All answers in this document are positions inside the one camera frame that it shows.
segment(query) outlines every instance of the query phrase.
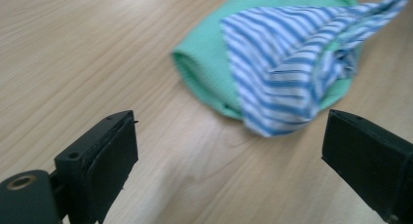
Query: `table surface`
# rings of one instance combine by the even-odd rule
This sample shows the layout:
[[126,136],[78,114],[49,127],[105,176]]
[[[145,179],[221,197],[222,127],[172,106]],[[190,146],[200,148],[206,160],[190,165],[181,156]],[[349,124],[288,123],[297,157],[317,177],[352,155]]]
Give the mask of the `table surface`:
[[[170,50],[224,1],[0,0],[0,180],[53,171],[61,150],[130,109],[139,161],[105,223],[383,223],[320,159],[327,111],[262,138],[182,84]],[[412,11],[368,39],[333,106],[409,141]]]

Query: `wooden table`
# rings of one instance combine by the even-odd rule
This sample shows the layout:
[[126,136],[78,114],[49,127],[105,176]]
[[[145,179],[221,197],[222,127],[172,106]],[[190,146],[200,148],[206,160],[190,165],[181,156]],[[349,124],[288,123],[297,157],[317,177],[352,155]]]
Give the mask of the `wooden table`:
[[[224,1],[0,0],[0,180],[51,172],[100,119],[131,109],[139,162],[105,223],[383,223],[320,159],[327,111],[262,138],[182,84],[170,50]],[[409,141],[412,11],[364,44],[333,106]]]

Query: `wood grain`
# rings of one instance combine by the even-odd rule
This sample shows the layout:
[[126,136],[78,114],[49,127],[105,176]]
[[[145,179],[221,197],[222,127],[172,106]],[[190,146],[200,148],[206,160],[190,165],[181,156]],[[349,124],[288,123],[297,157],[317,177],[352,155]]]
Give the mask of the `wood grain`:
[[[82,133],[131,109],[139,162],[105,223],[383,223],[320,159],[326,111],[266,139],[183,86],[169,52],[224,1],[0,0],[0,180],[53,171]],[[333,106],[409,141],[412,12],[364,44]]]

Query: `screw hole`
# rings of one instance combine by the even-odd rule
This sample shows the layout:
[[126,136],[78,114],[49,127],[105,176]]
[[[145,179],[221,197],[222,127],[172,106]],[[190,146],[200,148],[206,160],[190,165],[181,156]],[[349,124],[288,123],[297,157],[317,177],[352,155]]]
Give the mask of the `screw hole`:
[[28,185],[33,183],[34,180],[36,180],[36,176],[34,176],[34,175],[25,175],[25,176],[19,177],[15,180],[11,181],[9,184],[7,184],[7,188],[9,190],[16,191],[16,190],[27,187]]
[[75,159],[75,158],[77,158],[77,157],[79,157],[79,153],[71,153],[71,154],[69,154],[69,158],[70,158],[70,159]]

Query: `crumpled cloth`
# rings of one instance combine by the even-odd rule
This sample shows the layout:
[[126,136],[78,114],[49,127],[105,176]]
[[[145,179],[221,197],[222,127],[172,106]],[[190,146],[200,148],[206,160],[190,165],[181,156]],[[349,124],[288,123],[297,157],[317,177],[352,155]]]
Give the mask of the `crumpled cloth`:
[[[356,0],[227,0],[203,19],[171,52],[183,83],[202,103],[235,119],[243,117],[236,84],[231,75],[220,22],[232,14],[254,7],[355,5]],[[330,87],[321,101],[324,107],[346,93],[352,79]]]
[[263,136],[299,130],[328,89],[357,73],[357,47],[408,0],[353,7],[258,7],[222,20],[244,124]]

